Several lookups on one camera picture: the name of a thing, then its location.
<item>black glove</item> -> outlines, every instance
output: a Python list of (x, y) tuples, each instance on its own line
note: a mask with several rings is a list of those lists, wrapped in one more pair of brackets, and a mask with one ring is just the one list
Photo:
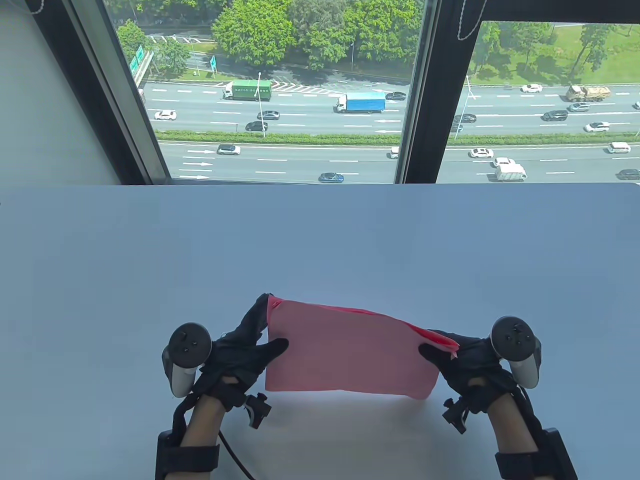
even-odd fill
[(500, 365), (500, 358), (493, 349), (490, 339), (463, 337), (440, 330), (433, 331), (460, 345), (458, 357), (452, 358), (450, 353), (426, 343), (418, 347), (420, 355), (438, 367), (449, 386), (461, 397), (467, 397), (472, 390), (477, 389), (469, 386), (472, 378), (484, 378), (496, 394), (512, 392), (517, 388), (518, 385), (511, 373)]
[[(232, 387), (236, 392), (244, 394), (258, 380), (267, 365), (289, 347), (287, 339), (275, 339), (256, 345), (262, 337), (262, 331), (267, 328), (269, 295), (260, 295), (234, 331), (212, 342), (211, 354), (200, 368), (202, 374), (193, 386), (193, 393), (198, 396), (209, 394), (225, 404), (224, 398), (220, 398), (224, 394), (219, 395), (216, 389), (228, 391)], [(235, 377), (238, 383), (223, 383), (223, 376)]]

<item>street lamp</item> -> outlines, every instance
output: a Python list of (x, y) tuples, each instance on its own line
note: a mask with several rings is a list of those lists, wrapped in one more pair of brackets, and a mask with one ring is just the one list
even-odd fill
[(462, 107), (462, 115), (460, 115), (460, 121), (458, 122), (458, 126), (456, 128), (456, 136), (454, 139), (458, 139), (458, 132), (460, 132), (460, 125), (462, 125), (462, 120), (465, 117), (465, 111), (467, 110), (467, 103), (469, 102), (469, 96), (471, 96), (474, 100), (476, 96), (471, 92), (471, 84), (469, 83), (469, 75), (467, 75), (467, 99), (465, 100), (465, 106)]
[(258, 72), (258, 85), (255, 86), (255, 93), (253, 94), (254, 97), (258, 96), (258, 103), (260, 104), (260, 121), (262, 122), (262, 137), (266, 137), (267, 134), (264, 131), (264, 117), (262, 116), (262, 100), (260, 100), (260, 76), (262, 75), (262, 72)]

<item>cable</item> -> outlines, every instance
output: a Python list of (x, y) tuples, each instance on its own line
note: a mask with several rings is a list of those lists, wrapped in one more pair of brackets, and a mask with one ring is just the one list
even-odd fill
[(249, 480), (255, 480), (255, 478), (253, 478), (253, 475), (251, 475), (249, 473), (249, 470), (247, 470), (244, 465), (242, 464), (242, 462), (240, 461), (240, 459), (236, 456), (236, 454), (234, 453), (234, 451), (231, 449), (231, 447), (229, 446), (227, 439), (225, 438), (224, 435), (222, 435), (222, 432), (218, 433), (218, 436), (220, 437), (220, 441), (222, 442), (222, 444), (225, 446), (225, 448), (227, 449), (227, 452), (229, 452), (229, 455), (231, 455), (231, 458), (234, 459), (234, 462), (236, 463), (236, 465), (238, 466), (238, 468), (240, 468), (240, 470), (242, 470), (242, 473), (244, 473), (246, 475), (246, 477)]

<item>truck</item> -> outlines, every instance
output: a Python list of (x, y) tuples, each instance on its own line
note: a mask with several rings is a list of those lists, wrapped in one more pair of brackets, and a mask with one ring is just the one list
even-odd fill
[[(258, 101), (256, 87), (258, 87), (258, 80), (233, 80), (225, 85), (222, 98), (227, 100)], [(260, 93), (261, 101), (268, 102), (271, 100), (271, 80), (260, 80), (258, 92)]]
[(347, 112), (382, 112), (387, 106), (384, 92), (345, 93), (338, 97), (333, 110), (337, 113)]
[(495, 178), (499, 182), (522, 182), (527, 178), (527, 172), (519, 163), (499, 163)]
[(566, 99), (570, 102), (602, 102), (610, 96), (608, 86), (571, 85), (566, 92)]

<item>white van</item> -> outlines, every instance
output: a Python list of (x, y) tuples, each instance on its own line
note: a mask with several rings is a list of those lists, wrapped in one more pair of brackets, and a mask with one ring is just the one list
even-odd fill
[(628, 154), (631, 146), (626, 141), (612, 141), (607, 150), (610, 154)]

